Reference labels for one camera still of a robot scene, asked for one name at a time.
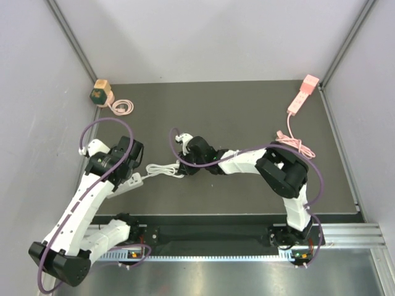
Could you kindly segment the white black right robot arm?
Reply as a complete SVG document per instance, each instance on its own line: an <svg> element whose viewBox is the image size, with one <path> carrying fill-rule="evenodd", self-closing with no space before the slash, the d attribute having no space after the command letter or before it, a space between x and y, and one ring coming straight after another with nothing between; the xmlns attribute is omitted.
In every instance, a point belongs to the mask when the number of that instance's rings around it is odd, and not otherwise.
<svg viewBox="0 0 395 296"><path fill-rule="evenodd" d="M268 147L246 150L216 150L201 136L181 133L177 154L179 175L191 176L200 169L213 175L254 174L263 177L275 194L283 199L286 226L270 230L272 244L284 250L302 244L311 235L312 216L307 209L308 166L291 149L279 142Z"/></svg>

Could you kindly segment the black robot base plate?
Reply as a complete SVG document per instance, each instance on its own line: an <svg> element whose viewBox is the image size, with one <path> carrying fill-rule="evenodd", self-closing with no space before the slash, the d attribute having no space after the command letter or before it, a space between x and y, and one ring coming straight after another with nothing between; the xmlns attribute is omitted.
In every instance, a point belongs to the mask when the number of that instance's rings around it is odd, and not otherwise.
<svg viewBox="0 0 395 296"><path fill-rule="evenodd" d="M276 255L278 248L310 248L324 244L318 226L298 234L285 224L159 223L132 218L124 244L144 243L157 257L214 257Z"/></svg>

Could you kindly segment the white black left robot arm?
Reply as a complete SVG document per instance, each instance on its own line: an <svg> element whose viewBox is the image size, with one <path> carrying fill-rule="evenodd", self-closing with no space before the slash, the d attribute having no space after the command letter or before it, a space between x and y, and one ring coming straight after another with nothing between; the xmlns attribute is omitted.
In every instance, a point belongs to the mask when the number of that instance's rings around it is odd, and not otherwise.
<svg viewBox="0 0 395 296"><path fill-rule="evenodd" d="M90 236L86 232L106 198L130 190L133 170L139 167L143 152L141 142L126 136L113 147L93 139L80 149L88 164L74 197L52 231L28 250L41 271L76 287L106 252L119 244L141 242L138 220L127 213L113 216Z"/></svg>

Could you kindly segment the white power strip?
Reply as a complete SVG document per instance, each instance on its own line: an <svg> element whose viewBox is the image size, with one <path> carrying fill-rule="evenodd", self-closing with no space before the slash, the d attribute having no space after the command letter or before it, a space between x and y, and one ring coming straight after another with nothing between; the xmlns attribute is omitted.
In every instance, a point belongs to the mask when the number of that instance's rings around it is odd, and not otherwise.
<svg viewBox="0 0 395 296"><path fill-rule="evenodd" d="M139 173L133 173L130 179L126 180L123 184L121 184L117 190L111 194L109 194L106 198L111 199L118 195L124 194L128 191L137 189L143 185L143 179Z"/></svg>

